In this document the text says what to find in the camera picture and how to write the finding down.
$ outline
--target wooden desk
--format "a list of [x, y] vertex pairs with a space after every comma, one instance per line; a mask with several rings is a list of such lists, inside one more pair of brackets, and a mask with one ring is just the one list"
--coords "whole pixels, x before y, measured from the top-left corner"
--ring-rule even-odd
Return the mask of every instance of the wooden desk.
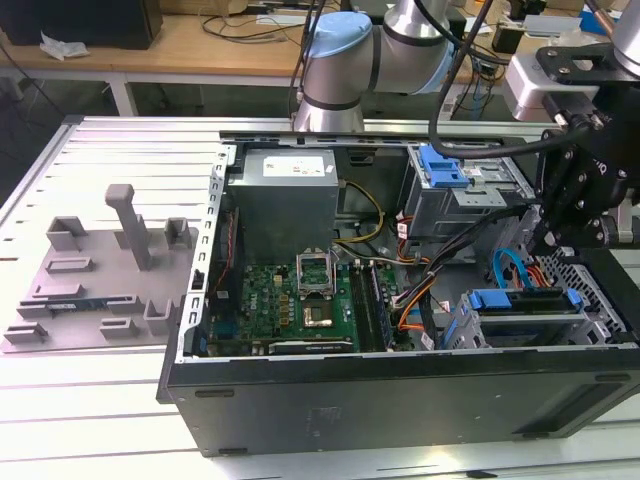
[[[232, 19], [236, 25], [250, 17]], [[218, 20], [209, 24], [219, 30]], [[277, 28], [250, 23], [226, 28], [226, 35], [246, 35]], [[287, 30], [299, 42], [302, 27]], [[111, 85], [120, 115], [137, 115], [132, 82], [213, 85], [288, 86], [299, 47], [286, 40], [246, 45], [216, 38], [202, 31], [195, 15], [164, 17], [162, 31], [148, 50], [89, 47], [91, 55], [60, 62], [37, 46], [11, 46], [11, 56], [33, 78], [104, 81]], [[0, 55], [0, 77], [21, 75]]]
[[[467, 0], [467, 4], [464, 9], [459, 9], [460, 12], [465, 17], [471, 17], [478, 14], [480, 8], [482, 7], [482, 3], [478, 3], [475, 0]], [[487, 15], [487, 19], [485, 23], [490, 25], [493, 29], [493, 32], [486, 33], [483, 35], [478, 35], [475, 39], [477, 45], [488, 48], [493, 52], [493, 48], [491, 47], [491, 42], [493, 41], [493, 34], [496, 30], [496, 23], [503, 18], [503, 10], [505, 9], [505, 4], [502, 1], [494, 1], [491, 6], [491, 10], [489, 10], [489, 14]], [[578, 12], [571, 12], [567, 10], [556, 10], [548, 8], [544, 11], [543, 15], [555, 15], [555, 16], [563, 16], [563, 17], [577, 17]], [[527, 35], [523, 35], [520, 40], [520, 44], [518, 45], [517, 53], [532, 53], [538, 50], [540, 47], [547, 46], [548, 42], [546, 38], [531, 38]], [[511, 55], [504, 53], [496, 53], [501, 58], [510, 58]], [[463, 63], [458, 75], [456, 77], [456, 83], [466, 84], [471, 81], [471, 62], [467, 59], [465, 63]]]

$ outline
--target floor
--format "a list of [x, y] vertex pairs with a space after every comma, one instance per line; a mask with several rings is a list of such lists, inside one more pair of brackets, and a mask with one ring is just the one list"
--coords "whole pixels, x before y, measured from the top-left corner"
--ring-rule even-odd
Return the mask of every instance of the floor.
[[[33, 85], [23, 81], [21, 88], [24, 98], [20, 102], [12, 102], [0, 92], [0, 205], [62, 119]], [[42, 88], [66, 114], [117, 115], [111, 93], [103, 83], [47, 80]], [[135, 84], [133, 91], [143, 116], [286, 116], [286, 88]], [[475, 115], [481, 120], [510, 120], [502, 97], [490, 98], [481, 110], [484, 100], [474, 103], [469, 95], [455, 118], [469, 120]], [[435, 95], [366, 94], [362, 106], [365, 118], [427, 119], [435, 100]]]

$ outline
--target screw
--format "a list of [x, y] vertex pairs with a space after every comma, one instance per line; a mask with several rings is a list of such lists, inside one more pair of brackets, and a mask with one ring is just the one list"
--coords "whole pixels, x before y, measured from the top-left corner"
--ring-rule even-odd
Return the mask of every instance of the screw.
[[553, 119], [560, 127], [566, 127], [567, 125], [569, 125], [569, 122], [567, 122], [567, 119], [564, 118], [564, 115], [562, 115], [561, 113], [558, 113], [555, 117], [553, 117]]
[[602, 123], [602, 120], [600, 120], [600, 117], [597, 115], [591, 115], [591, 123], [596, 130], [602, 130], [604, 128], [604, 123]]

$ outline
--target black box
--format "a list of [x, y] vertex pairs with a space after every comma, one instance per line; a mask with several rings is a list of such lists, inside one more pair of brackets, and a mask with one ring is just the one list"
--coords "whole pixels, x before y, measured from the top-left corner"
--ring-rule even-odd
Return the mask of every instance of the black box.
[[498, 53], [516, 53], [520, 39], [524, 29], [505, 27], [504, 25], [498, 25], [496, 33], [493, 35], [493, 41], [491, 47]]
[[38, 45], [42, 31], [63, 42], [147, 49], [161, 26], [158, 0], [0, 2], [0, 27], [14, 45]]

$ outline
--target ventilation grille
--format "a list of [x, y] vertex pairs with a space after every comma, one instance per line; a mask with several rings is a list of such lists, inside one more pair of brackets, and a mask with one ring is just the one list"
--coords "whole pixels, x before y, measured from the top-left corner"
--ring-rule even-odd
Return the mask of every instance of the ventilation grille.
[[591, 274], [582, 265], [572, 265], [562, 262], [563, 257], [573, 256], [573, 251], [558, 248], [553, 255], [539, 257], [538, 261], [552, 278], [553, 285], [573, 288], [589, 301], [589, 316], [593, 320], [601, 321], [610, 332], [626, 332], [624, 323], [613, 310], [602, 291], [598, 288]]

